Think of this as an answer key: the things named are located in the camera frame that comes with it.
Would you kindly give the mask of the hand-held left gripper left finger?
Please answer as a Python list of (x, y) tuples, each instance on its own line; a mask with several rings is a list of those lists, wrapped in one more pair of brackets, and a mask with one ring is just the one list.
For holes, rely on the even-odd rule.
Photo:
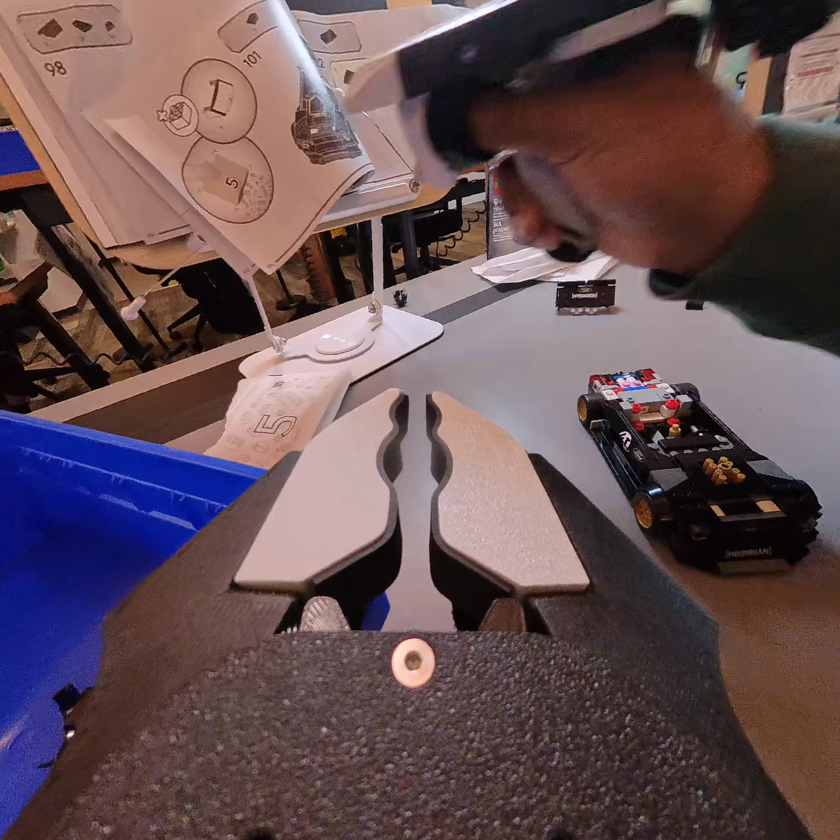
[(233, 583), (302, 595), (378, 550), (396, 529), (385, 452), (406, 394), (390, 388), (334, 420), (303, 449)]

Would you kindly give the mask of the black printed lego plate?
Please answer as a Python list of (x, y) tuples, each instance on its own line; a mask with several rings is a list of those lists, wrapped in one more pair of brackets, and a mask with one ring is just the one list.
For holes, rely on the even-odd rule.
[(560, 280), (555, 291), (555, 308), (575, 316), (594, 315), (612, 310), (616, 304), (616, 280)]

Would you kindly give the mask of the small blue bin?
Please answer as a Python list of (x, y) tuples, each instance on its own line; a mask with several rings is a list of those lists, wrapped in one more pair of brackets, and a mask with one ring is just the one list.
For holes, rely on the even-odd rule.
[(41, 173), (22, 135), (10, 123), (1, 125), (1, 177)]

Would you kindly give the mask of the person's right forearm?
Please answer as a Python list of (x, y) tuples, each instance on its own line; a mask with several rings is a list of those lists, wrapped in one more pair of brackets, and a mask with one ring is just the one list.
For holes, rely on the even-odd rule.
[(661, 299), (707, 301), (751, 332), (839, 355), (838, 126), (765, 117), (773, 180), (729, 250), (693, 276), (650, 270)]

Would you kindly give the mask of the blue plastic bin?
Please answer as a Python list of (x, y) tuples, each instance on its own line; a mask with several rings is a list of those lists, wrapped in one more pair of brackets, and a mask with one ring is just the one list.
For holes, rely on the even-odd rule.
[[(49, 838), (113, 753), (317, 592), (234, 575), (300, 456), (269, 471), (48, 422), (2, 440), (2, 838)], [(402, 535), (328, 578), (361, 617)]]

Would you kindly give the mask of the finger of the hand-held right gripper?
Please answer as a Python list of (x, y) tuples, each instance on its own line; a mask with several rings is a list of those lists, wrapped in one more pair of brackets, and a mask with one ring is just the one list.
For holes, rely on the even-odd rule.
[(417, 50), (393, 50), (354, 72), (343, 99), (348, 113), (368, 112), (419, 98), (434, 83), (434, 63)]

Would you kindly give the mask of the lego instruction booklet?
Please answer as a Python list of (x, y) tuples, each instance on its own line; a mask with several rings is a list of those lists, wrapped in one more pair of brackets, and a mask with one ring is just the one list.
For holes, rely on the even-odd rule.
[(2, 75), (106, 247), (194, 232), (239, 272), (423, 190), (393, 107), (345, 111), (366, 60), (440, 3), (2, 2)]

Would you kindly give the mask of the person's right hand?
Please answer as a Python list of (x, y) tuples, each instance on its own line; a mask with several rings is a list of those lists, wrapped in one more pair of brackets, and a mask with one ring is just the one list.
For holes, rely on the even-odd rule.
[(676, 52), (587, 84), (480, 99), (469, 127), (483, 150), (546, 158), (601, 252), (681, 275), (724, 254), (774, 176), (759, 125)]

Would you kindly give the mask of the crumpled white paper bags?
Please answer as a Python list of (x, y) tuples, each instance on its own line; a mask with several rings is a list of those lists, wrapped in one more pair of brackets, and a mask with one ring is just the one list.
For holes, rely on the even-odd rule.
[(561, 261), (538, 248), (522, 248), (509, 255), (488, 259), (471, 271), (491, 285), (519, 286), (536, 280), (551, 281), (594, 281), (603, 278), (607, 272), (618, 266), (619, 261), (600, 251), (585, 257), (580, 262)]

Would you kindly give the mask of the cluttered background desk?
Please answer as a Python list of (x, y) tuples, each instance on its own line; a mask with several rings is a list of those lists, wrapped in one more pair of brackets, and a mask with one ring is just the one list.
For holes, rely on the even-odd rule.
[(71, 222), (53, 187), (42, 172), (24, 172), (1, 176), (1, 209), (4, 212), (22, 211), (40, 233), (51, 255), (58, 258), (62, 269), (75, 281), (79, 289), (98, 312), (100, 319), (119, 341), (122, 352), (118, 361), (131, 360), (139, 371), (155, 369), (159, 357), (144, 345), (122, 320), (109, 295), (84, 265), (70, 252), (56, 234), (58, 226)]

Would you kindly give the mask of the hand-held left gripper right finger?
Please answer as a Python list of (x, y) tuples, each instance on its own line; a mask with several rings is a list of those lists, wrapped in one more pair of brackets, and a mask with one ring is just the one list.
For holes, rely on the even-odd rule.
[(444, 392), (427, 395), (430, 540), (460, 571), (517, 598), (583, 592), (590, 577), (529, 453)]

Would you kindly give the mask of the white printed paper bag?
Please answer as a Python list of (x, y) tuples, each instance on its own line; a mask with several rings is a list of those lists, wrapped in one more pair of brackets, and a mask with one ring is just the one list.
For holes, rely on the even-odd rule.
[(204, 451), (259, 469), (301, 452), (335, 418), (351, 384), (349, 372), (267, 374), (239, 381), (223, 432)]

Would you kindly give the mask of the black lego car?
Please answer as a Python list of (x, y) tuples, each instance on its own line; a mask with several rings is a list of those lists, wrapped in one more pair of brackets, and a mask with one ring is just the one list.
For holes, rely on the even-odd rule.
[(637, 526), (678, 562), (724, 574), (794, 566), (818, 536), (814, 490), (748, 446), (691, 383), (593, 374), (576, 404)]

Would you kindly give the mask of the white booklet stand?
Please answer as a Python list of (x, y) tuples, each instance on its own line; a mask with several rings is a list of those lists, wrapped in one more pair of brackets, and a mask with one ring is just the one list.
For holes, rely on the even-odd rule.
[(239, 371), (246, 378), (336, 371), (355, 383), (438, 340), (444, 333), (439, 322), (384, 304), (382, 221), (378, 217), (372, 225), (374, 294), (368, 307), (283, 339), (270, 327), (256, 288), (256, 263), (245, 256), (245, 247), (234, 245), (194, 207), (189, 206), (180, 215), (203, 241), (203, 245), (188, 246), (189, 256), (195, 256), (200, 249), (215, 251), (237, 271), (255, 301), (269, 347), (242, 361)]

